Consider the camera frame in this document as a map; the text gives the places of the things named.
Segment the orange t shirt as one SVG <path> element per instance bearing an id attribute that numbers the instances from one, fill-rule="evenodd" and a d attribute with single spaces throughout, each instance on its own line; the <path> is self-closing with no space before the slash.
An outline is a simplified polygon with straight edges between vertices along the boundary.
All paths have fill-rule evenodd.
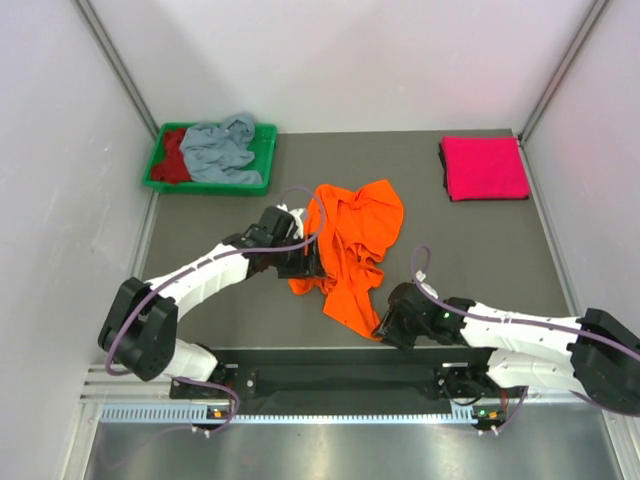
<path id="1" fill-rule="evenodd" d="M 370 291 L 381 286 L 379 264 L 397 241 L 404 205 L 386 180 L 357 191 L 323 184 L 307 207 L 305 231 L 318 233 L 323 279 L 291 279 L 296 295 L 319 289 L 325 296 L 323 313 L 337 323 L 372 340 L 380 323 Z"/>

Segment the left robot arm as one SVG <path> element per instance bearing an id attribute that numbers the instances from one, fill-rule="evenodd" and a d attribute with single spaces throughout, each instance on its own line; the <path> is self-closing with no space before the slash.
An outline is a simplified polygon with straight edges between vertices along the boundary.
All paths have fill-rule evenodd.
<path id="1" fill-rule="evenodd" d="M 205 396 L 226 387 L 226 368 L 204 346 L 177 336 L 180 320 L 220 291 L 274 268 L 281 279 L 320 279 L 319 241 L 304 208 L 266 208 L 258 222 L 228 236 L 210 252 L 152 280 L 131 277 L 115 295 L 98 336 L 108 374 L 148 382 L 167 377 Z"/>

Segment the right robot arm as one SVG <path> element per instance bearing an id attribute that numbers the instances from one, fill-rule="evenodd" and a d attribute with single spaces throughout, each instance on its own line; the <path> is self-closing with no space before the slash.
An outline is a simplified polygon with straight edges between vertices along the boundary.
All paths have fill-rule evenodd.
<path id="1" fill-rule="evenodd" d="M 440 345 L 490 350 L 467 370 L 469 388 L 535 387 L 569 391 L 619 414 L 639 413 L 639 339 L 614 316 L 589 308 L 578 317 L 502 311 L 480 302 L 441 300 L 426 283 L 404 282 L 374 338 L 408 350 L 424 336 Z"/>

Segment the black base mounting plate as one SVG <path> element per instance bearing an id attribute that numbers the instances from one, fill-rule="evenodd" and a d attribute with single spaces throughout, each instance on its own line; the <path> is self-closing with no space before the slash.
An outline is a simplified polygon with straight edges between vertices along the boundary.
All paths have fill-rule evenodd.
<path id="1" fill-rule="evenodd" d="M 241 401 L 297 396 L 356 394 L 379 402 L 384 394 L 427 401 L 515 397 L 487 374 L 491 352 L 462 347 L 396 350 L 373 348 L 227 349 L 204 380 L 230 387 Z"/>

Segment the green plastic bin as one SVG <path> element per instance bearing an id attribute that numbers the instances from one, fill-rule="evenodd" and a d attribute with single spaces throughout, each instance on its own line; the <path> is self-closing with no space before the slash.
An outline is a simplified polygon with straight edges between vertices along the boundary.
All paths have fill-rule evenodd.
<path id="1" fill-rule="evenodd" d="M 181 128 L 187 129 L 193 125 L 194 122 L 168 122 L 160 127 L 142 175 L 141 184 L 143 186 L 159 194 L 262 197 L 268 193 L 278 135 L 277 127 L 268 123 L 256 124 L 254 137 L 248 146 L 248 150 L 254 153 L 255 158 L 245 167 L 245 170 L 257 170 L 260 173 L 263 182 L 259 185 L 197 182 L 170 184 L 153 180 L 151 178 L 152 168 L 165 159 L 165 133 Z"/>

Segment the grey-blue t shirt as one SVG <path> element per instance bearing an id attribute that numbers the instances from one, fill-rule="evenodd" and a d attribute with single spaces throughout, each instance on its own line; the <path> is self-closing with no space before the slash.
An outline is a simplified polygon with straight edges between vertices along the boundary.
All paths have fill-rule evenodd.
<path id="1" fill-rule="evenodd" d="M 219 125 L 202 122 L 189 127 L 180 145 L 193 182 L 227 185 L 259 185 L 257 170 L 244 170 L 255 159 L 249 144 L 255 136 L 251 114 L 228 117 Z"/>

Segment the dark red t shirt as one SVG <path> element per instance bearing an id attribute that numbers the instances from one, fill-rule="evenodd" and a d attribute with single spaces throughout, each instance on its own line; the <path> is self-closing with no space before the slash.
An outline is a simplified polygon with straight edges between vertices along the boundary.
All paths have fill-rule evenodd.
<path id="1" fill-rule="evenodd" d="M 162 137 L 164 155 L 161 161 L 151 168 L 153 181 L 176 185 L 190 182 L 191 176 L 184 162 L 184 156 L 180 149 L 186 128 L 178 128 L 166 131 Z"/>

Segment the aluminium front rail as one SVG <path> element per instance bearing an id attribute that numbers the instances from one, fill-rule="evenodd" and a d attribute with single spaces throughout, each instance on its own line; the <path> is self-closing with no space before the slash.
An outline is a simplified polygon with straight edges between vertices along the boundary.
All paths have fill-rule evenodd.
<path id="1" fill-rule="evenodd" d="M 169 398 L 171 381 L 165 377 L 143 382 L 135 375 L 110 375 L 103 364 L 88 369 L 80 398 L 95 402 L 151 402 Z"/>

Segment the aluminium corner post left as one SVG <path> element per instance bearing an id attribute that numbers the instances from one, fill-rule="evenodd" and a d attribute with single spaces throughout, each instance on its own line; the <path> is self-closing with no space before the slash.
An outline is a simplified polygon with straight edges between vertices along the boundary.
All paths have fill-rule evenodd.
<path id="1" fill-rule="evenodd" d="M 71 0 L 71 4 L 88 28 L 146 131 L 155 138 L 159 133 L 159 126 L 92 2 Z"/>

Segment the aluminium corner post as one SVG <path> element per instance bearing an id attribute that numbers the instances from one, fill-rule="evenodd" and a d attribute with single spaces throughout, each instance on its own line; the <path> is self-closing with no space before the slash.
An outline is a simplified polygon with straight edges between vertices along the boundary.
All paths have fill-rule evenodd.
<path id="1" fill-rule="evenodd" d="M 159 133 L 159 126 L 92 2 L 71 0 L 71 4 L 88 28 L 146 131 L 155 138 Z"/>
<path id="2" fill-rule="evenodd" d="M 576 32 L 572 35 L 568 46 L 554 68 L 533 110 L 528 115 L 521 131 L 517 134 L 517 138 L 521 143 L 527 142 L 535 131 L 587 41 L 594 33 L 611 4 L 611 0 L 595 0 L 590 2 L 584 18 L 579 23 Z"/>

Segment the aluminium corner post right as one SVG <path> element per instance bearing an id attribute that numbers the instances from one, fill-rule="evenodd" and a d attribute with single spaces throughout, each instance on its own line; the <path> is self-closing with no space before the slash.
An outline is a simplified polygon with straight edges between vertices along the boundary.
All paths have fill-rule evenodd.
<path id="1" fill-rule="evenodd" d="M 611 4 L 611 0 L 595 0 L 590 2 L 584 18 L 579 23 L 576 32 L 572 35 L 568 46 L 554 68 L 533 110 L 528 115 L 521 131 L 517 134 L 517 138 L 521 143 L 527 142 L 535 131 L 587 41 L 594 33 Z"/>

